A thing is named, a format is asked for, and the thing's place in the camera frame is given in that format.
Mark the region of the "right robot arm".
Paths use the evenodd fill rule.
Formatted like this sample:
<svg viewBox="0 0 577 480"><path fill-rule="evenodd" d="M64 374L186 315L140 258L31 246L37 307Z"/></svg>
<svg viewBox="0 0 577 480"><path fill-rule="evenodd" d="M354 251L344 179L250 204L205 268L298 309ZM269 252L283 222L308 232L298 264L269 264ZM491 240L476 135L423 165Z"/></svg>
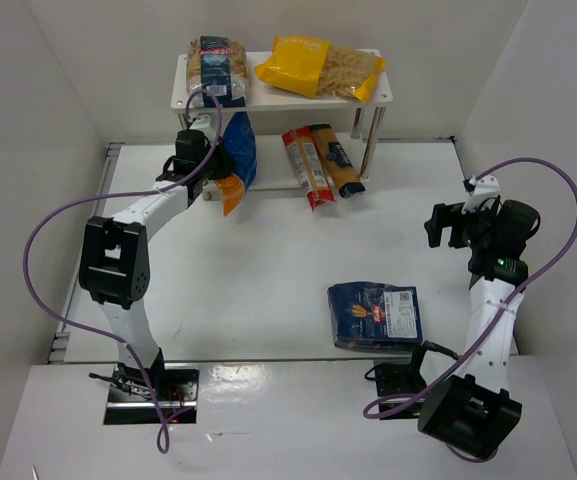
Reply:
<svg viewBox="0 0 577 480"><path fill-rule="evenodd" d="M509 393L508 361L523 300L515 289L528 277L520 256L539 226L537 210L498 198L467 213L458 204L438 204L424 225L431 246L448 227L450 246L471 250L467 344L474 353L429 392L417 428L472 463L492 459L522 416Z"/></svg>

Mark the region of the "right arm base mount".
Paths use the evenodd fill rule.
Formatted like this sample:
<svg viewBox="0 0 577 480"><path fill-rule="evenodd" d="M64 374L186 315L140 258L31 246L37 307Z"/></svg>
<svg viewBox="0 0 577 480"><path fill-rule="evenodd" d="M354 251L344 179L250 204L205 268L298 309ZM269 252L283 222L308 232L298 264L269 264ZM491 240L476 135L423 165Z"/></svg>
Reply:
<svg viewBox="0 0 577 480"><path fill-rule="evenodd" d="M410 400L427 387L421 374L421 366L428 352L438 353L457 361L460 356L453 350L430 341L423 341L412 349L408 360L376 362L364 374L364 379L373 382L379 401L371 402L364 408L370 412L377 407L379 414L388 413L384 420L416 419L419 417L424 399L418 399L405 410L393 412L401 404Z"/></svg>

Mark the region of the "orange blue orecchiette bag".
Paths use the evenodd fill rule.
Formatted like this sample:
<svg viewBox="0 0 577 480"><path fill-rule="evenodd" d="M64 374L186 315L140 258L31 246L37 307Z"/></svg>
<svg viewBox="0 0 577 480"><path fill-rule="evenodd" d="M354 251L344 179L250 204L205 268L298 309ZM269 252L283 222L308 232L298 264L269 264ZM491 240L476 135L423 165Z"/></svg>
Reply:
<svg viewBox="0 0 577 480"><path fill-rule="evenodd" d="M256 137L246 112L232 116L222 139L225 152L234 161L232 173L215 181L226 217L242 202L257 175Z"/></svg>

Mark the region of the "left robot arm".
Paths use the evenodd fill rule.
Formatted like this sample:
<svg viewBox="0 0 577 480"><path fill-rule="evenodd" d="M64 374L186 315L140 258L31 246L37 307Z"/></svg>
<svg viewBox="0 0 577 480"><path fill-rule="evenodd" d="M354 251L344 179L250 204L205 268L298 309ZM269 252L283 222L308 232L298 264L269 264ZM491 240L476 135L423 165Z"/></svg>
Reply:
<svg viewBox="0 0 577 480"><path fill-rule="evenodd" d="M143 367L157 389L165 378L163 353L149 327L144 296L150 284L149 241L202 195L209 180L231 174L234 161L213 127L181 130L175 154L156 178L153 195L110 216L91 217L84 229L80 287L120 338L119 381L144 385Z"/></svg>

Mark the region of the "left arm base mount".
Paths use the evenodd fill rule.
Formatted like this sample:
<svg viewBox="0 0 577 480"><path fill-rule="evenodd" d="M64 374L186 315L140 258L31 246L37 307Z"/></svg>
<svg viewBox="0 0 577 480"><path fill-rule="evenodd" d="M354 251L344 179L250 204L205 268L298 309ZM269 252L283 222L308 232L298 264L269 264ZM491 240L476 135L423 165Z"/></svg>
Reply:
<svg viewBox="0 0 577 480"><path fill-rule="evenodd" d="M200 369L198 364L168 363L158 386L157 400L172 424L194 424ZM91 379L108 385L103 423L105 425L158 424L151 396L141 376L136 381L123 379L115 366L111 375L91 372Z"/></svg>

